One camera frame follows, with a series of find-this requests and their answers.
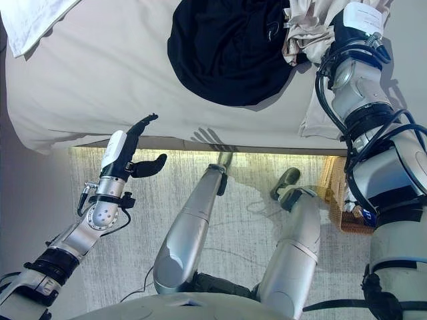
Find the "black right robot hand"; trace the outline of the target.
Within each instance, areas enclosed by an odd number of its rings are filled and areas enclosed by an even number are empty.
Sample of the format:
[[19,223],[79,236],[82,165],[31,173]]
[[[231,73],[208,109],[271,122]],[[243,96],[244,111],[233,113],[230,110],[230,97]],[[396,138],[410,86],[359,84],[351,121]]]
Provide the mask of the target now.
[[349,2],[332,20],[335,42],[340,45],[352,41],[381,40],[384,33],[383,14],[375,7]]

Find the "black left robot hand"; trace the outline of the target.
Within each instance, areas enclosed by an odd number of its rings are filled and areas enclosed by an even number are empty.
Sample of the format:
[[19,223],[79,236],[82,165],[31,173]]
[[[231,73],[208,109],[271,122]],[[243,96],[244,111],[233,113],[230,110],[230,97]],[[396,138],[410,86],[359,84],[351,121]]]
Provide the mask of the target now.
[[152,113],[133,125],[128,131],[118,130],[111,137],[101,161],[100,177],[110,176],[127,181],[129,177],[143,178],[158,174],[167,160],[161,154],[153,161],[133,162],[133,155],[139,143],[139,137],[145,128],[158,118]]

